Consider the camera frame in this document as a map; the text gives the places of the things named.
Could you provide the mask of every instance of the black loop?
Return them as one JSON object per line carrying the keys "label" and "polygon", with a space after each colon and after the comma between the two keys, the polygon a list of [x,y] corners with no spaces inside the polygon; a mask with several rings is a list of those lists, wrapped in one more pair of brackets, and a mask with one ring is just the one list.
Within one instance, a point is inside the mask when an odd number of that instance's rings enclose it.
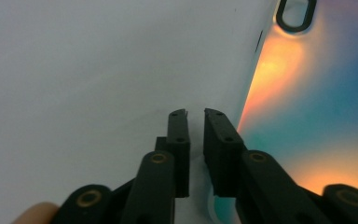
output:
{"label": "black loop", "polygon": [[316,8],[316,0],[308,0],[307,11],[305,12],[303,23],[299,26],[290,26],[286,24],[286,22],[284,22],[283,12],[284,12],[284,8],[286,7],[286,2],[287,0],[281,0],[279,4],[277,15],[276,15],[276,20],[278,25],[284,31],[292,32],[292,33],[298,33],[310,27],[310,24],[312,23],[313,13],[315,12],[315,8]]}

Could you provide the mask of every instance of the white surface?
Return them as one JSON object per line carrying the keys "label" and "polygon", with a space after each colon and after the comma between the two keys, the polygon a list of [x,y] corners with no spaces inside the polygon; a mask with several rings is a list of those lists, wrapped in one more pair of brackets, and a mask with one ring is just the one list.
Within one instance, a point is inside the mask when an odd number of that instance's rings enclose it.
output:
{"label": "white surface", "polygon": [[135,177],[180,108],[192,195],[177,200],[176,223],[211,222],[203,108],[238,121],[275,3],[1,0],[0,224],[84,185]]}

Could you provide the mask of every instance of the smartphone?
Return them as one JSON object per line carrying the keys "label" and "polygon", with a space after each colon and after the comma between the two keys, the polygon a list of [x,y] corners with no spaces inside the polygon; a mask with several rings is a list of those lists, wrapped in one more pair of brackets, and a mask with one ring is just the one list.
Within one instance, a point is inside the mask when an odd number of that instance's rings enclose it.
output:
{"label": "smartphone", "polygon": [[[301,187],[358,188],[358,0],[281,1],[273,20],[238,132]],[[234,200],[211,207],[240,223]]]}

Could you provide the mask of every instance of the iridescent phone case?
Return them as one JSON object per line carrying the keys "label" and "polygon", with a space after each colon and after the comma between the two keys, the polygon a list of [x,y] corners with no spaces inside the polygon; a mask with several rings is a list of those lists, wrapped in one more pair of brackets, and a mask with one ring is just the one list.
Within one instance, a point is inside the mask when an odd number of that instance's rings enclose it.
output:
{"label": "iridescent phone case", "polygon": [[[302,12],[311,16],[297,26],[305,29],[282,25],[290,16],[280,10],[238,131],[306,189],[358,188],[358,0],[318,0],[313,16]],[[215,198],[210,211],[216,223],[240,223],[233,200]]]}

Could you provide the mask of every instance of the black oval ring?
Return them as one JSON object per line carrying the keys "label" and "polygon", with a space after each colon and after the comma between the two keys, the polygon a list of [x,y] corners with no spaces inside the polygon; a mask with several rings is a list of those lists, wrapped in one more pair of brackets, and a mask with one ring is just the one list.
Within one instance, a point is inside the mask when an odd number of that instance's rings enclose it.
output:
{"label": "black oval ring", "polygon": [[276,15],[276,20],[278,25],[284,31],[292,32],[292,33],[298,33],[310,27],[310,24],[312,23],[313,13],[315,12],[315,8],[316,8],[316,0],[308,0],[307,11],[305,12],[303,23],[299,26],[290,26],[286,24],[286,22],[284,22],[283,12],[284,12],[284,8],[286,7],[286,2],[287,0],[281,0],[279,4],[277,15]]}

